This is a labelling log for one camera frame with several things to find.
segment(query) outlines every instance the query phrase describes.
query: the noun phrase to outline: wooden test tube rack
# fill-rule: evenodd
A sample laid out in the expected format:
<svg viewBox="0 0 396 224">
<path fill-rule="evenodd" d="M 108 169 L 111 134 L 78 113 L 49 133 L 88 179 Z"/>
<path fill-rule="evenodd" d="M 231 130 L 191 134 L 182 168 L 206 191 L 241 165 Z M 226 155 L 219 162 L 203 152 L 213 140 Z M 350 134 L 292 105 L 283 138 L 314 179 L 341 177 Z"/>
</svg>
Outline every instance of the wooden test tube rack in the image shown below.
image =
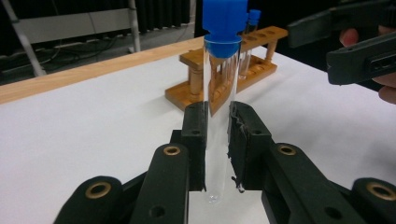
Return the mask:
<svg viewBox="0 0 396 224">
<path fill-rule="evenodd" d="M 242 36 L 241 53 L 263 45 L 267 45 L 267 52 L 265 59 L 251 56 L 246 78 L 238 78 L 237 92 L 275 72 L 277 66 L 271 61 L 276 50 L 276 43 L 278 39 L 287 35 L 286 30 L 270 26 Z M 165 90 L 165 97 L 184 111 L 187 105 L 203 100 L 204 49 L 181 54 L 179 60 L 189 67 L 188 80 Z"/>
</svg>

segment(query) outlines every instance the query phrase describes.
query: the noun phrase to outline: white table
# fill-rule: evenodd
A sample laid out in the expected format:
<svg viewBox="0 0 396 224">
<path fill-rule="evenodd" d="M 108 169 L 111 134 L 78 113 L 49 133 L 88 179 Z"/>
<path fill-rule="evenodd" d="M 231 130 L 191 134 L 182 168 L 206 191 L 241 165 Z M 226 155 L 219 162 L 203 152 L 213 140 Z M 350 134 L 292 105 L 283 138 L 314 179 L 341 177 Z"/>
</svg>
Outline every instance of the white table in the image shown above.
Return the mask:
<svg viewBox="0 0 396 224">
<path fill-rule="evenodd" d="M 255 108 L 276 142 L 300 147 L 344 187 L 369 176 L 396 184 L 395 105 L 358 85 L 330 85 L 282 55 L 273 62 L 277 71 L 237 100 Z M 83 181 L 125 183 L 147 171 L 154 150 L 181 129 L 183 113 L 164 90 L 186 78 L 173 56 L 0 105 L 0 223 L 51 223 Z M 217 205 L 191 193 L 189 223 L 268 222 L 259 191 L 226 186 Z"/>
</svg>

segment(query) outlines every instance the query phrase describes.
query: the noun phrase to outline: blue test tube cap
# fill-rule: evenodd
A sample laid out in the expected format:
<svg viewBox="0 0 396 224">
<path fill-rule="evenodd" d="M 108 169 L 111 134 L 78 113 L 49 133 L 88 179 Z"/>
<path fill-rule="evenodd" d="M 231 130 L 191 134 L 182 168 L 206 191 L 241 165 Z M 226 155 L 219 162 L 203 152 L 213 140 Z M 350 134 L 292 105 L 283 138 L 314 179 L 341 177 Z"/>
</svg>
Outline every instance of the blue test tube cap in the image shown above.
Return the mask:
<svg viewBox="0 0 396 224">
<path fill-rule="evenodd" d="M 260 16 L 262 12 L 257 9 L 251 9 L 248 13 L 248 24 L 257 25 L 259 24 Z"/>
<path fill-rule="evenodd" d="M 248 0 L 204 0 L 203 27 L 206 48 L 217 58 L 229 58 L 239 49 L 246 27 Z"/>
</svg>

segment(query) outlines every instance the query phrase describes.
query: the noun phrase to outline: table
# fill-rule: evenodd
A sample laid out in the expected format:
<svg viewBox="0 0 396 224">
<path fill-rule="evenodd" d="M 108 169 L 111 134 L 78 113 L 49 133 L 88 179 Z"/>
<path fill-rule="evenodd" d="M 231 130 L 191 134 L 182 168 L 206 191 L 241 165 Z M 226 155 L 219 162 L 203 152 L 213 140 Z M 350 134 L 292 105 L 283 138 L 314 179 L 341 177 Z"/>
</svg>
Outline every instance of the table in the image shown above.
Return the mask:
<svg viewBox="0 0 396 224">
<path fill-rule="evenodd" d="M 51 223 L 83 181 L 125 183 L 145 172 L 181 129 L 183 113 L 163 96 L 187 79 L 177 55 L 201 46 L 193 39 L 0 87 L 0 223 Z M 237 100 L 255 108 L 276 142 L 300 147 L 344 187 L 368 176 L 396 184 L 394 105 L 358 85 L 330 85 L 280 54 L 273 62 L 277 71 Z M 259 191 L 226 186 L 217 205 L 192 192 L 189 223 L 268 223 Z"/>
</svg>

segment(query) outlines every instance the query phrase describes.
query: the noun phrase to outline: test tube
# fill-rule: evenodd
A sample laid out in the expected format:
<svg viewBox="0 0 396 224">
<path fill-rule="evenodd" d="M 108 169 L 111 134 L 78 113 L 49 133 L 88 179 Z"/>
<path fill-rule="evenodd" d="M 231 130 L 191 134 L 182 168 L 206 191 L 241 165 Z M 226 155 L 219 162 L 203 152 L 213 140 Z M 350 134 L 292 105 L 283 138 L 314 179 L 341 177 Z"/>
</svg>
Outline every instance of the test tube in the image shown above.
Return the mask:
<svg viewBox="0 0 396 224">
<path fill-rule="evenodd" d="M 247 0 L 205 0 L 204 101 L 208 105 L 205 200 L 222 200 L 228 160 L 230 105 L 236 95 L 239 50 L 247 19 Z"/>
<path fill-rule="evenodd" d="M 257 26 L 259 24 L 259 19 L 261 14 L 262 12 L 256 9 L 251 9 L 249 11 L 247 26 L 245 28 L 244 33 L 242 33 L 242 37 L 249 39 L 248 35 L 257 30 Z M 238 77 L 240 79 L 246 79 L 248 76 L 248 66 L 250 65 L 251 52 L 252 49 L 248 49 L 247 51 L 241 53 L 239 72 L 238 72 Z"/>
</svg>

